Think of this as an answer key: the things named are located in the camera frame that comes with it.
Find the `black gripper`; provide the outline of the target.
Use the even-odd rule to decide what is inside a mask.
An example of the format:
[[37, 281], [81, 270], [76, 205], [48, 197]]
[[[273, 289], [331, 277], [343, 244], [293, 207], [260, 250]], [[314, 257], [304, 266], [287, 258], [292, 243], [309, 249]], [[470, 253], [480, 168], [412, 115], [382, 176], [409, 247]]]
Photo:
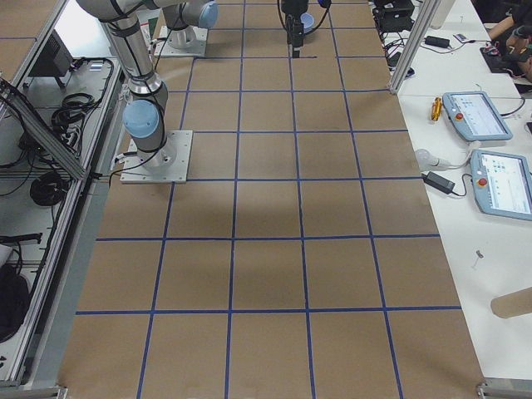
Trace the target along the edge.
[[307, 0], [282, 0], [280, 11], [284, 15], [288, 44], [292, 47], [292, 58], [300, 57], [300, 48], [304, 42], [304, 27], [301, 16], [308, 10]]

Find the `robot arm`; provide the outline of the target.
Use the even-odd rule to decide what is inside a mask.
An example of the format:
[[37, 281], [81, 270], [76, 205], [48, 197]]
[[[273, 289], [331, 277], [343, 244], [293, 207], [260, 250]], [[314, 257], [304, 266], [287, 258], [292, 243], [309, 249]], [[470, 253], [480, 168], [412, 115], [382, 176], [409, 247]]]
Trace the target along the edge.
[[[278, 16], [287, 35], [287, 44], [292, 57], [298, 58], [306, 36], [302, 15], [308, 11], [308, 1], [277, 1]], [[216, 1], [188, 1], [163, 9], [166, 35], [160, 47], [159, 56], [166, 57], [165, 47], [180, 53], [182, 57], [202, 57], [204, 49], [194, 54], [193, 48], [200, 48], [197, 32], [207, 32], [217, 22], [219, 7]]]
[[132, 100], [122, 122], [135, 142], [139, 165], [155, 168], [170, 157], [165, 153], [165, 83], [155, 71], [136, 12], [156, 10], [154, 1], [80, 1], [78, 5], [106, 30], [111, 49], [127, 75]]

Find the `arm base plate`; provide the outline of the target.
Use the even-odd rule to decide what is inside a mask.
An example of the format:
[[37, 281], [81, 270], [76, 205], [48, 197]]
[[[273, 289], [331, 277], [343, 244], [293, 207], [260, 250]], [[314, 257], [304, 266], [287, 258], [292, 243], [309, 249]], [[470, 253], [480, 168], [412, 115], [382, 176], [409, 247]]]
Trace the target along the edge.
[[155, 57], [204, 57], [209, 30], [188, 26], [182, 30], [160, 29], [159, 42], [155, 45]]
[[135, 142], [130, 139], [128, 151], [135, 152], [135, 155], [126, 157], [124, 164], [126, 171], [121, 173], [121, 183], [185, 183], [190, 164], [192, 140], [193, 131], [167, 131], [165, 146], [148, 162], [142, 164], [150, 158], [150, 155], [139, 152]]

